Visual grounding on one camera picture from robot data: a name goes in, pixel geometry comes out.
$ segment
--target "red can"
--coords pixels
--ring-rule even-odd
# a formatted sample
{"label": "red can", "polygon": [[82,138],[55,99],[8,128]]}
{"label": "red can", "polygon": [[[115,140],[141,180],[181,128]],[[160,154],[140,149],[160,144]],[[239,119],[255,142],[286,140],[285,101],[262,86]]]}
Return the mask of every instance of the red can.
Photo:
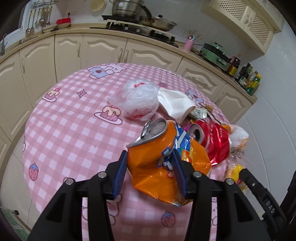
{"label": "red can", "polygon": [[231,144],[228,131],[210,118],[197,120],[185,130],[206,149],[212,166],[228,157]]}

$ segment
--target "upper cabinet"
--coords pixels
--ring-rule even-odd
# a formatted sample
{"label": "upper cabinet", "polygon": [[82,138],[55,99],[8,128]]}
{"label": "upper cabinet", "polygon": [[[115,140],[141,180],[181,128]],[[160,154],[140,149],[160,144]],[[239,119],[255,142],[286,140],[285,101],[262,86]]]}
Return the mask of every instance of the upper cabinet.
{"label": "upper cabinet", "polygon": [[197,86],[211,101],[217,97],[225,85],[223,79],[186,58],[183,58],[176,73]]}
{"label": "upper cabinet", "polygon": [[252,103],[230,84],[226,84],[214,103],[231,124],[235,124],[252,106]]}
{"label": "upper cabinet", "polygon": [[55,65],[57,81],[81,69],[82,34],[55,36]]}
{"label": "upper cabinet", "polygon": [[54,36],[20,50],[22,75],[32,106],[57,83],[54,66]]}
{"label": "upper cabinet", "polygon": [[12,141],[33,110],[22,78],[19,52],[0,64],[0,87],[0,127]]}
{"label": "upper cabinet", "polygon": [[84,34],[81,68],[122,61],[127,38],[105,34]]}
{"label": "upper cabinet", "polygon": [[206,0],[202,11],[226,26],[250,48],[266,53],[274,28],[248,0]]}
{"label": "upper cabinet", "polygon": [[123,63],[142,64],[175,72],[182,56],[137,40],[129,39],[123,54]]}
{"label": "upper cabinet", "polygon": [[281,31],[284,17],[278,9],[268,0],[249,0],[260,11],[272,27]]}

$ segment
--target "green electric grill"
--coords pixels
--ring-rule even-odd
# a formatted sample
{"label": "green electric grill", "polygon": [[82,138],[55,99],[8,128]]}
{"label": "green electric grill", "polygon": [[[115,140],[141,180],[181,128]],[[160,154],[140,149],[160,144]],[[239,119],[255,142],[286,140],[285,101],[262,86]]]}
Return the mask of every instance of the green electric grill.
{"label": "green electric grill", "polygon": [[225,53],[223,47],[217,43],[204,44],[200,50],[200,55],[211,64],[227,71],[230,64],[230,58]]}

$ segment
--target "pink checkered tablecloth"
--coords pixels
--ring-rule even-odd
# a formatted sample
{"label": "pink checkered tablecloth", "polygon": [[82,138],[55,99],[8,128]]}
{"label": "pink checkered tablecloth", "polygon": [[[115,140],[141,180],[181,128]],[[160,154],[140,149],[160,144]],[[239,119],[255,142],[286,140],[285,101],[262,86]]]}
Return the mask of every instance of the pink checkered tablecloth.
{"label": "pink checkered tablecloth", "polygon": [[[194,93],[196,103],[212,105],[213,114],[228,123],[223,113],[199,89],[181,76],[156,67],[106,64],[82,69],[56,84],[42,97],[27,121],[24,141],[24,176],[39,212],[68,178],[89,179],[117,161],[126,144],[141,133],[143,122],[126,119],[120,110],[103,115],[107,97],[132,79],[146,79],[163,88]],[[159,111],[156,116],[167,118]],[[212,168],[211,178],[223,180],[226,163]],[[116,241],[184,240],[192,204],[175,207],[134,189],[125,176],[121,195],[108,201]],[[213,202],[210,240],[215,240],[217,203]],[[83,200],[82,234],[89,240],[87,201]]]}

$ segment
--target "cooking pot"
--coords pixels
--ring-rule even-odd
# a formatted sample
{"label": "cooking pot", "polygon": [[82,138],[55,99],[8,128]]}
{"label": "cooking pot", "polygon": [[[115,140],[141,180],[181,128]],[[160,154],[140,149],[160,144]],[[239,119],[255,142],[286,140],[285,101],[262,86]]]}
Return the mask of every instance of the cooking pot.
{"label": "cooking pot", "polygon": [[112,15],[121,17],[136,18],[140,15],[141,9],[145,11],[147,16],[151,16],[150,11],[143,6],[143,0],[109,0],[113,3]]}
{"label": "cooking pot", "polygon": [[162,30],[164,32],[170,31],[177,24],[169,20],[163,19],[162,15],[158,17],[140,16],[140,24]]}

